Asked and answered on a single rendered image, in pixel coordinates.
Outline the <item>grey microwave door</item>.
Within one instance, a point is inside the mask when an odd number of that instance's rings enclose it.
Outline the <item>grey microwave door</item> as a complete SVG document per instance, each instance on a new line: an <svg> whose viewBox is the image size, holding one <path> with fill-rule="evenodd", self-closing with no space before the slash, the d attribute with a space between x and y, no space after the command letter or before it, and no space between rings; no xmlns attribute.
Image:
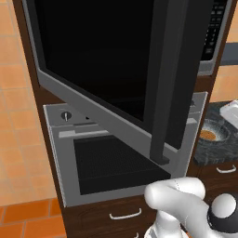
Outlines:
<svg viewBox="0 0 238 238"><path fill-rule="evenodd" d="M144 123L155 0L21 0L40 85L149 159ZM192 0L165 146L181 148L213 0Z"/></svg>

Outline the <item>golden brown waffle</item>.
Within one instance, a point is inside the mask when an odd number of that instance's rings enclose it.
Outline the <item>golden brown waffle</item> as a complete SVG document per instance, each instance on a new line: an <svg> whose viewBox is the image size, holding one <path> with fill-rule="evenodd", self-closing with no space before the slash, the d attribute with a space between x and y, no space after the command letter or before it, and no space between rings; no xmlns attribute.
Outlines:
<svg viewBox="0 0 238 238"><path fill-rule="evenodd" d="M215 140L216 135L212 131L202 130L201 134L200 134L200 138L201 139L206 139L206 140Z"/></svg>

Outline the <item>grey microwave oven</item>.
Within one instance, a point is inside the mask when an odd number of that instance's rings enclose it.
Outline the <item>grey microwave oven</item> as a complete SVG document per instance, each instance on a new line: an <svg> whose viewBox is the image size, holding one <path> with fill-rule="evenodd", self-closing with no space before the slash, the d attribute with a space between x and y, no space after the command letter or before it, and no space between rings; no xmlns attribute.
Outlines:
<svg viewBox="0 0 238 238"><path fill-rule="evenodd" d="M231 11L231 2L232 0L214 0L198 76L213 74L221 40Z"/></svg>

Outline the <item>silver built-in oven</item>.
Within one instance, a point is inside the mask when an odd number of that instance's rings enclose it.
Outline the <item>silver built-in oven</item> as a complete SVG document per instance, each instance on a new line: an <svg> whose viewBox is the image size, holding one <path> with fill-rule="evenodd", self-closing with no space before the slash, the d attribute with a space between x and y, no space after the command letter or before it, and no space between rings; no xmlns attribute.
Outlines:
<svg viewBox="0 0 238 238"><path fill-rule="evenodd" d="M175 152L165 146L164 157L169 164L162 166L112 134L60 139L62 131L78 133L104 129L66 103L45 105L63 205L70 207L141 195L150 183L185 176L206 98L205 92L193 94L181 148ZM68 122L61 118L63 112L72 114Z"/></svg>

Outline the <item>dark wood tall cabinet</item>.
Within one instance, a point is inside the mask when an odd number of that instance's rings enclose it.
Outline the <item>dark wood tall cabinet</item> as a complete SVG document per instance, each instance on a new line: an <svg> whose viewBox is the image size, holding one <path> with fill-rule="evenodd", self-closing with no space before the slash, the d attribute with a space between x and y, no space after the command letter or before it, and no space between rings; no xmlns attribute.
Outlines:
<svg viewBox="0 0 238 238"><path fill-rule="evenodd" d="M220 63L220 58L222 55L223 47L225 45L225 41L227 38L228 30L231 26L231 18L234 13L236 1L237 0L232 0L232 2L231 2L231 11L230 11L230 14L229 14L229 17L227 20L227 24L225 27L225 31L224 31L224 34L223 34L223 37L221 40L221 45L219 48L218 57L216 60L213 74L208 75L208 76L198 76L198 73L197 73L197 79L195 82L193 94L196 92L205 92L207 94L205 106L206 106L207 101L211 94L211 86L214 82L215 74L218 70L218 65ZM68 103L63 101L62 99L59 99L57 96L55 96L50 91L46 90L45 88L43 88L40 85L38 76L37 76L35 63L34 63L33 50L32 50L32 46L31 46L30 36L28 33L27 22L26 22L26 19L24 16L22 2L21 2L21 0L13 0L13 5L15 8L17 20L18 20L19 26L20 26L20 36L22 39L23 49L24 49L24 53L26 56L27 65L29 68L31 83L33 85L33 95L35 97L36 107L37 107L37 111L38 111L38 114L40 117L40 122L41 122L41 126L43 129L44 139L46 141L46 151L47 151L47 154L49 157L49 163L51 166L51 171L53 173L53 179L54 179L54 183L56 186L57 196L59 198L59 205L60 205L61 212L62 212L63 208L68 208L68 207L63 205L63 201L62 201L62 197L61 197L61 193L60 193L60 184L59 184L59 180L58 180L56 165L54 162L54 156L53 156L53 152L52 152L52 148L51 148L50 137L49 137L48 130L47 130L46 118L45 118L45 113L44 113L43 107L47 104L60 104L60 103L68 104Z"/></svg>

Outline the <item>dark wood drawer front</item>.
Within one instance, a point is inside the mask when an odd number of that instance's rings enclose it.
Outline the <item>dark wood drawer front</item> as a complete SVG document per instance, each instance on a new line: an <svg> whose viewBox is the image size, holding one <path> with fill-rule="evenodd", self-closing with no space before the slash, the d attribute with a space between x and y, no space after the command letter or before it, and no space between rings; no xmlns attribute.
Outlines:
<svg viewBox="0 0 238 238"><path fill-rule="evenodd" d="M216 170L231 169L232 165L237 168L234 173L220 174ZM238 161L202 166L198 178L205 185L205 201L210 204L221 193L238 192Z"/></svg>
<svg viewBox="0 0 238 238"><path fill-rule="evenodd" d="M111 220L115 217L137 213L128 219ZM142 195L110 200L62 209L67 238L143 238L153 224L156 211L149 208Z"/></svg>

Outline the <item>white rectangular tray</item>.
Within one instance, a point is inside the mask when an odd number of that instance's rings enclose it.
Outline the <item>white rectangular tray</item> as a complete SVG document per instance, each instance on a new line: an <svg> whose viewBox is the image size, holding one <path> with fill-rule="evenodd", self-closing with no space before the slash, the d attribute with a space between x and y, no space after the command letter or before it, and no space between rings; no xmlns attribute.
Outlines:
<svg viewBox="0 0 238 238"><path fill-rule="evenodd" d="M219 109L219 114L227 122L238 129L238 100L234 100Z"/></svg>

